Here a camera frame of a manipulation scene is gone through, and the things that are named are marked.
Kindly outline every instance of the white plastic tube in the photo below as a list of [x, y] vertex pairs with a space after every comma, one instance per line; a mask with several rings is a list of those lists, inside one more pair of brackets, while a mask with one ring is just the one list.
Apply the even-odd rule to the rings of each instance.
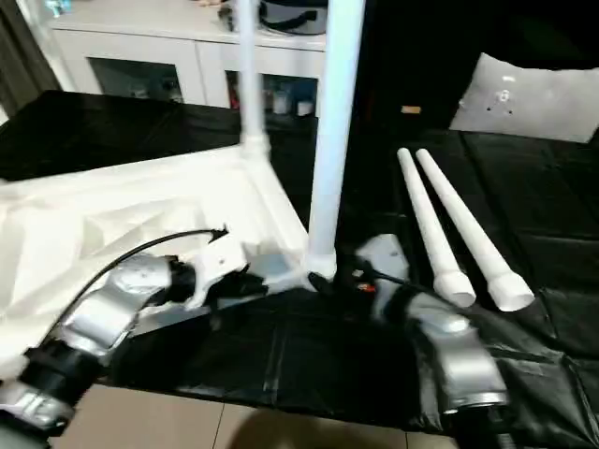
[[337, 269], [335, 233], [354, 102], [365, 0], [331, 0], [327, 23], [327, 61], [318, 124], [308, 271], [332, 279]]
[[518, 311], [531, 304], [534, 293], [528, 284], [507, 265], [429, 152], [418, 150], [416, 157], [485, 275], [490, 296], [497, 307], [501, 311]]
[[254, 0], [237, 2], [240, 28], [241, 145], [244, 155], [268, 154], [269, 138], [264, 131], [262, 75], [256, 69], [256, 14]]
[[434, 274], [435, 291], [459, 307], [469, 307], [476, 300], [475, 290], [468, 277], [460, 271], [458, 261], [439, 223], [429, 195], [407, 148], [397, 152], [403, 178], [418, 221]]

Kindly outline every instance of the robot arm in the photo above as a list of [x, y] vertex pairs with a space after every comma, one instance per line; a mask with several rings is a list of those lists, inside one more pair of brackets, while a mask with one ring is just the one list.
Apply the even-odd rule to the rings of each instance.
[[[247, 266], [241, 245], [230, 234], [208, 244], [189, 264], [147, 253], [124, 260], [103, 286], [70, 308], [37, 348], [26, 352], [29, 363], [19, 378], [0, 386], [0, 445], [48, 447], [49, 437], [61, 435], [144, 309], [168, 302], [201, 307], [213, 286], [230, 282], [229, 275], [240, 294], [248, 293], [245, 280], [264, 292], [261, 280], [246, 273]], [[228, 287], [227, 293], [234, 294]]]

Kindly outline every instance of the tiled floor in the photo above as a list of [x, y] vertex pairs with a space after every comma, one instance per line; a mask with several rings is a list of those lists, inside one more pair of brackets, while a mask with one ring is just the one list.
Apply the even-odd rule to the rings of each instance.
[[94, 387], [55, 449], [455, 449], [448, 438]]

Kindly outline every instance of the black plastic sheet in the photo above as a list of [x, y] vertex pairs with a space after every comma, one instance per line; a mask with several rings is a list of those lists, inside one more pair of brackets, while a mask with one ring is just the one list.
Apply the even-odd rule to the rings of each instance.
[[[0, 128], [0, 178], [10, 181], [201, 151], [239, 141], [228, 109], [47, 93]], [[315, 121], [269, 118], [272, 162], [307, 224]], [[478, 301], [472, 319], [508, 385], [516, 440], [599, 447], [599, 156], [574, 143], [427, 132], [410, 141], [353, 136], [338, 248], [398, 235], [412, 279], [431, 282], [395, 151], [424, 147], [491, 239], [535, 291], [499, 312], [435, 195], [433, 203]], [[368, 319], [368, 304], [303, 290], [130, 340], [105, 382], [343, 420], [451, 432], [435, 385], [402, 329]]]

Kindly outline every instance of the white tube end cap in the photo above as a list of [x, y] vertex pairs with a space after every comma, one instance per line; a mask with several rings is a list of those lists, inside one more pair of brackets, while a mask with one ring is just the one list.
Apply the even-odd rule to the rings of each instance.
[[337, 254], [312, 254], [307, 253], [303, 267], [307, 273], [316, 273], [325, 278], [327, 281], [332, 281], [337, 272]]
[[500, 311], [519, 311], [534, 301], [531, 288], [513, 271], [489, 282], [489, 293]]
[[241, 135], [242, 156], [268, 156], [270, 154], [270, 141], [265, 133], [257, 135]]
[[434, 278], [435, 292], [458, 307], [470, 307], [476, 301], [476, 293], [468, 276], [461, 271], [449, 271]]

